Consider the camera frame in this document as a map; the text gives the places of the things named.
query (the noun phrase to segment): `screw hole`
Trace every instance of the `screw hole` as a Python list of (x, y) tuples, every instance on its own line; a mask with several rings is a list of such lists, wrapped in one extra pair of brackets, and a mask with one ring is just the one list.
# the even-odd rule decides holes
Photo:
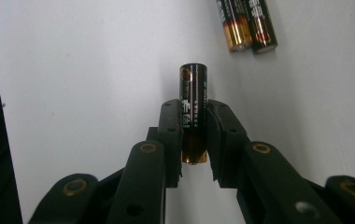
[(318, 211), (318, 209), (311, 203), (298, 202), (296, 203), (296, 210), (307, 217), (312, 217), (314, 219), (320, 217), (320, 211)]
[(256, 144), (252, 148), (253, 148), (253, 150), (263, 153), (263, 154), (267, 154), (267, 153), (271, 152), (271, 148), (266, 145), (263, 145), (263, 144)]
[(355, 196), (355, 183), (349, 180), (341, 182), (340, 188), (344, 191), (350, 193), (351, 195)]
[(143, 153), (153, 153), (157, 150), (157, 147), (154, 144), (143, 144), (140, 147), (140, 151)]
[(140, 203), (131, 203), (127, 206), (126, 208), (126, 213), (128, 214), (128, 216), (130, 217), (137, 217), (140, 214), (142, 214), (142, 212), (145, 209), (143, 208), (142, 204)]
[(87, 186), (87, 181), (84, 179), (74, 179), (64, 185), (63, 192), (66, 196), (75, 196), (82, 193), (87, 188)]

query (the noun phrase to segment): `white surface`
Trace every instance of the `white surface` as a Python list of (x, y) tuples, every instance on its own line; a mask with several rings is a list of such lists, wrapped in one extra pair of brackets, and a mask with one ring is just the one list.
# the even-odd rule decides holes
[[(355, 176), (355, 1), (269, 0), (279, 46), (230, 54), (215, 1), (2, 1), (0, 91), (28, 221), (59, 179), (102, 179), (178, 98), (178, 69), (208, 67), (208, 96), (304, 177)], [(183, 166), (166, 223), (243, 223), (209, 164)]]

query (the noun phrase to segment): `battery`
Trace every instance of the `battery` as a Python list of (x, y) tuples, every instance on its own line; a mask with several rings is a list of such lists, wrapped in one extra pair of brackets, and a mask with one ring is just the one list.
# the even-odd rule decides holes
[(181, 160), (194, 165), (206, 162), (207, 68), (200, 63), (187, 63), (180, 67), (179, 76)]
[(250, 36), (245, 6), (241, 0), (217, 0), (221, 22), (229, 51), (250, 48)]
[(242, 0), (248, 11), (248, 24), (254, 53), (264, 53), (277, 47), (277, 37), (265, 0)]

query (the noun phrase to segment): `black and gold battery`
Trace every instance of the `black and gold battery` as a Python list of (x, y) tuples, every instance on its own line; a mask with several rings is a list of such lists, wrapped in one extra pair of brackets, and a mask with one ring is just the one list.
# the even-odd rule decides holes
[(252, 40), (245, 7), (241, 0), (217, 0), (228, 48), (239, 51), (250, 48)]
[(248, 24), (254, 53), (264, 53), (277, 47), (277, 37), (265, 0), (242, 0), (248, 10)]
[(179, 100), (183, 127), (181, 160), (206, 162), (206, 66), (187, 63), (180, 67)]

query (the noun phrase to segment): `white table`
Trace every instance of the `white table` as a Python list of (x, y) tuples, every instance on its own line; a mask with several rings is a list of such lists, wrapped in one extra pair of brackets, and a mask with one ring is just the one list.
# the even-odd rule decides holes
[[(355, 176), (355, 1), (269, 0), (276, 51), (229, 53), (215, 1), (0, 0), (0, 92), (27, 222), (59, 179), (98, 179), (178, 98), (184, 63), (208, 97), (304, 177)], [(243, 223), (209, 163), (183, 165), (166, 223)]]

